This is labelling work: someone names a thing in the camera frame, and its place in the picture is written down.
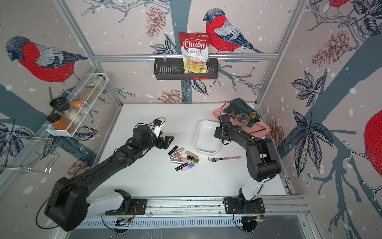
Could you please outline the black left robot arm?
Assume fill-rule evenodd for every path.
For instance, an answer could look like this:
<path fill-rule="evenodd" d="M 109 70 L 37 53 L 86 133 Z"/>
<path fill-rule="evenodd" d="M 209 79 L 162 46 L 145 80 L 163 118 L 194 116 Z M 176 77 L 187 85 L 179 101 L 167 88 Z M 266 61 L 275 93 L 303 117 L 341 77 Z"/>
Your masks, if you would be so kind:
<path fill-rule="evenodd" d="M 161 128 L 139 125 L 133 129 L 133 136 L 119 147 L 109 158 L 89 171 L 71 179 L 59 179 L 51 196 L 44 203 L 44 214 L 63 230 L 69 232 L 89 216 L 90 194 L 120 170 L 142 158 L 152 148 L 168 149 L 173 136 L 162 137 Z"/>

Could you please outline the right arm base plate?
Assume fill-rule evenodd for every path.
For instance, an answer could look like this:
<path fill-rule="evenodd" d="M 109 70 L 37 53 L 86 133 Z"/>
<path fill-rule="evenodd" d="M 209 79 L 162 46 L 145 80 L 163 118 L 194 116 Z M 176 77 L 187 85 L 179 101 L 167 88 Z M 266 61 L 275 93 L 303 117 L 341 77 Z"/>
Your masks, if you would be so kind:
<path fill-rule="evenodd" d="M 237 197 L 226 197 L 223 204 L 226 214 L 264 214 L 266 212 L 262 198 L 240 201 Z"/>

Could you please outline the gold black lipstick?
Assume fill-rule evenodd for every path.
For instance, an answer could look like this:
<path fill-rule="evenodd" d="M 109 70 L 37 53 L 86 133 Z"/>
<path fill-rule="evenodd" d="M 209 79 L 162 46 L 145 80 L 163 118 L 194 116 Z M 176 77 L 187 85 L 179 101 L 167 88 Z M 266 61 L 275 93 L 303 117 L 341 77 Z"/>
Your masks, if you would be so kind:
<path fill-rule="evenodd" d="M 187 156 L 187 160 L 192 162 L 192 163 L 196 163 L 196 164 L 199 163 L 199 159 L 198 158 L 190 156 L 190 155 Z"/>

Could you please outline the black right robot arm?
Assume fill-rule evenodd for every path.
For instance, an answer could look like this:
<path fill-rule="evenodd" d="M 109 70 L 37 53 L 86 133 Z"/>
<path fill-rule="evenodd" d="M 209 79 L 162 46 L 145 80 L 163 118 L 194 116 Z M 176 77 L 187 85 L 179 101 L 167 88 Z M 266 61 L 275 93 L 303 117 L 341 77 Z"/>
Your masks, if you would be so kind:
<path fill-rule="evenodd" d="M 259 198 L 264 184 L 281 173 L 278 151 L 271 139 L 255 137 L 240 126 L 233 125 L 229 115 L 221 115 L 218 120 L 219 126 L 215 130 L 214 137 L 222 142 L 235 142 L 246 152 L 250 177 L 245 186 L 239 190 L 237 198 L 240 204 L 248 203 Z"/>

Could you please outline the pink blue lipstick tube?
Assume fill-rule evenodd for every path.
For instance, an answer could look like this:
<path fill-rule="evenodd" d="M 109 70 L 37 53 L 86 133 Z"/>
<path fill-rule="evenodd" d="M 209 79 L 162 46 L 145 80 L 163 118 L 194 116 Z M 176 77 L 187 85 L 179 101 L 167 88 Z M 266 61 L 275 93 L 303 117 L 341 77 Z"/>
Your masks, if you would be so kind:
<path fill-rule="evenodd" d="M 194 166 L 195 166 L 194 163 L 188 164 L 187 166 L 185 166 L 185 167 L 182 168 L 182 171 L 187 171 L 187 170 L 193 168 Z"/>

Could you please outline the white plastic storage box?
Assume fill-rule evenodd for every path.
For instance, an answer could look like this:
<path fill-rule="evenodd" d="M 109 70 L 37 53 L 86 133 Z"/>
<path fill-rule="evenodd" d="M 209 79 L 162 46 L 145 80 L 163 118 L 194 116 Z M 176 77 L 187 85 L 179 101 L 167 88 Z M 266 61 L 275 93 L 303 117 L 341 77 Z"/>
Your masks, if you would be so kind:
<path fill-rule="evenodd" d="M 214 136 L 218 122 L 210 120 L 202 120 L 199 122 L 195 139 L 194 149 L 205 155 L 215 155 L 219 151 L 220 140 Z"/>

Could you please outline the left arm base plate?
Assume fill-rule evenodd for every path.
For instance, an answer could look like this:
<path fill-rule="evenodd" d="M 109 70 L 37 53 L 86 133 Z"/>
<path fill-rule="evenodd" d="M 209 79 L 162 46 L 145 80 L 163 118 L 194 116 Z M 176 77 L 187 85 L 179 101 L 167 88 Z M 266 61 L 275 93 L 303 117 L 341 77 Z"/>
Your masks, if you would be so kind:
<path fill-rule="evenodd" d="M 127 199 L 122 202 L 122 205 L 118 209 L 106 211 L 104 214 L 107 216 L 144 215 L 147 202 L 147 199 Z"/>

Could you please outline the beige lipstick tube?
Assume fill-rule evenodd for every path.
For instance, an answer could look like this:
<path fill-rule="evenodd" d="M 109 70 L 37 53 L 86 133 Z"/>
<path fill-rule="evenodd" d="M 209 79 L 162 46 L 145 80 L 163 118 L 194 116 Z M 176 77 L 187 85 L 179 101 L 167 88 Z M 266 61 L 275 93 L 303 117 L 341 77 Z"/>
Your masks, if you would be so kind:
<path fill-rule="evenodd" d="M 194 157 L 194 158 L 199 158 L 196 154 L 191 153 L 189 151 L 186 151 L 185 154 L 188 155 L 188 156 Z"/>

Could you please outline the black gold-band lipstick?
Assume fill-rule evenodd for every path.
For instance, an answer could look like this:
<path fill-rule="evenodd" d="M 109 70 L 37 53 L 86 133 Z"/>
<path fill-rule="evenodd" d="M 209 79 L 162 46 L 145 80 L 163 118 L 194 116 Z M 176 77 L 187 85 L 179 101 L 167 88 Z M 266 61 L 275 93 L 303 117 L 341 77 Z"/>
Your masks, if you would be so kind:
<path fill-rule="evenodd" d="M 183 163 L 181 164 L 180 166 L 176 167 L 175 168 L 175 171 L 179 171 L 179 170 L 182 170 L 184 167 L 188 166 L 189 164 L 188 163 Z"/>

